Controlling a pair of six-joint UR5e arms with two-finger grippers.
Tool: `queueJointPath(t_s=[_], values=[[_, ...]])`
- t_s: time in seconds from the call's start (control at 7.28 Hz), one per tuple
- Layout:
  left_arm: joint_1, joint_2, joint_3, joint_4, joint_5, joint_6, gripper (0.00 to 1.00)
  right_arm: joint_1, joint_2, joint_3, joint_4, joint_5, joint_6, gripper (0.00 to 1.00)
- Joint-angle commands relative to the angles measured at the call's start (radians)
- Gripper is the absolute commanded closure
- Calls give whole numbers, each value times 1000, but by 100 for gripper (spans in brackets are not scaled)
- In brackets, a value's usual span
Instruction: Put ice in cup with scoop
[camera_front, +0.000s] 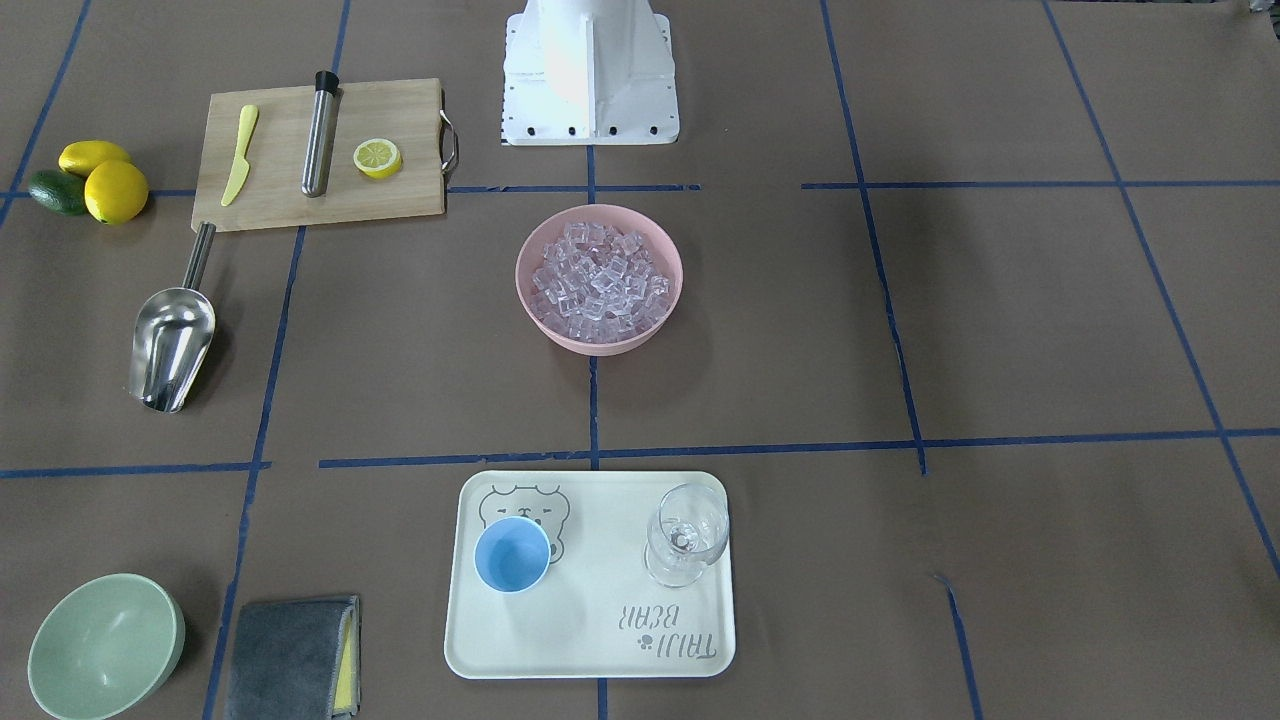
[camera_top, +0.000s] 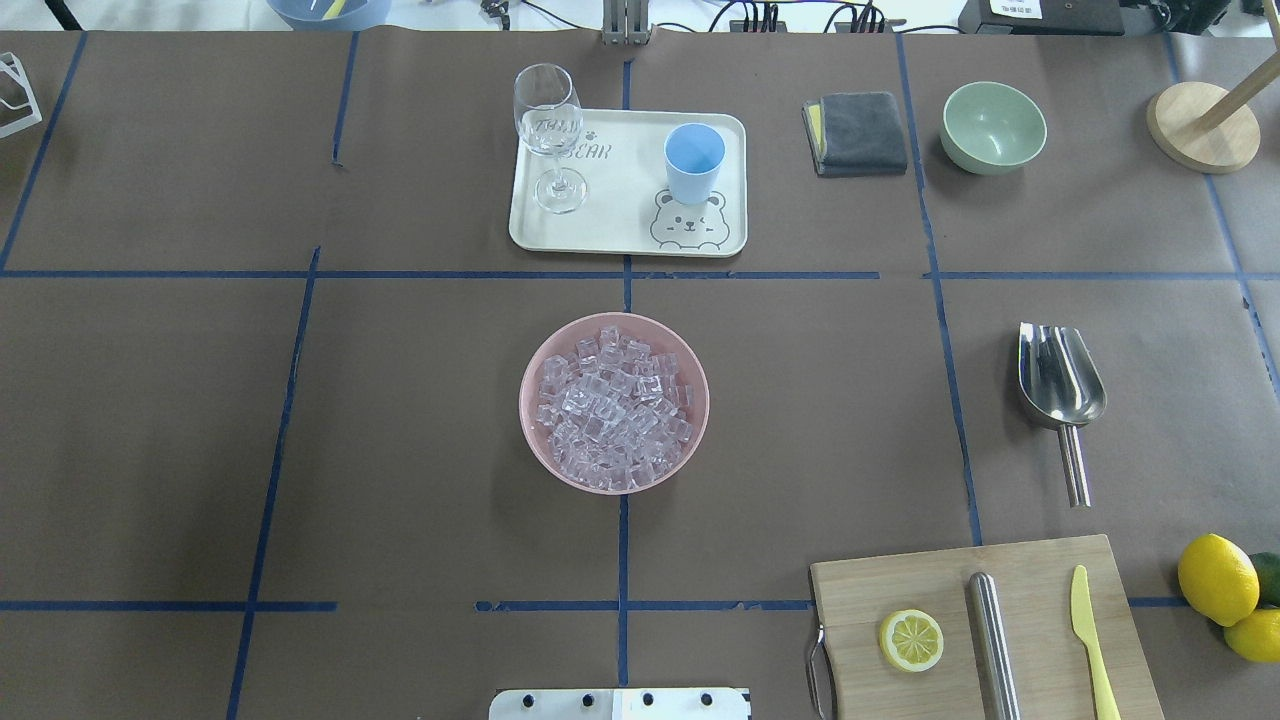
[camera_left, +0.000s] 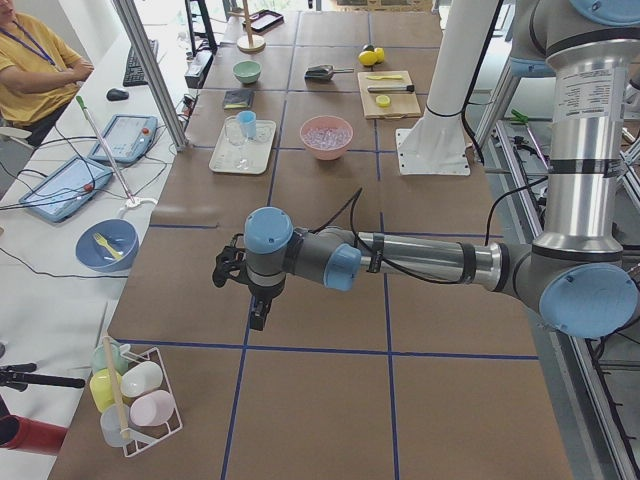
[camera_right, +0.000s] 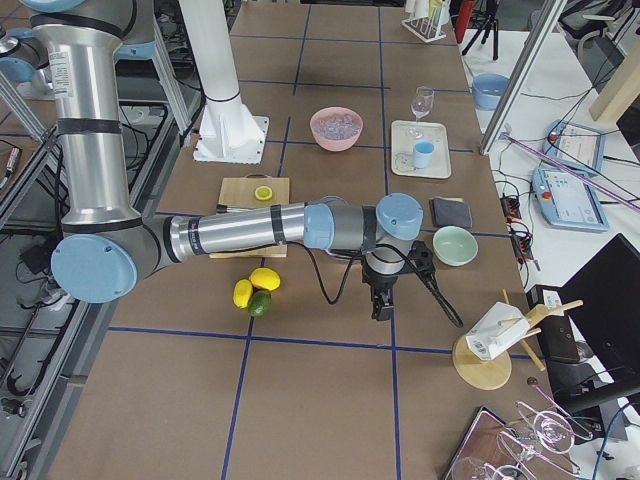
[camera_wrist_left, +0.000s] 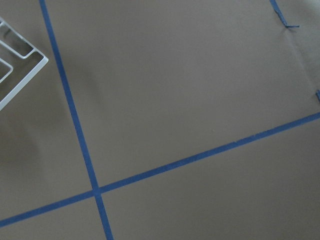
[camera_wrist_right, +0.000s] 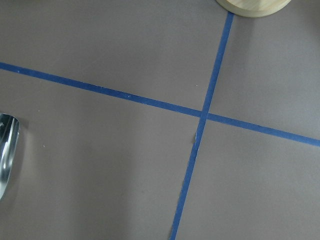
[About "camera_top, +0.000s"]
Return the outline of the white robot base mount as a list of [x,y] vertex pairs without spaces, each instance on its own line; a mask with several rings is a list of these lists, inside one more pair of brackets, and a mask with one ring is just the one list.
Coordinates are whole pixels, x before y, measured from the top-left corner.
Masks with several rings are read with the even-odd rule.
[[489,719],[750,719],[748,689],[572,688],[508,689],[495,694]]

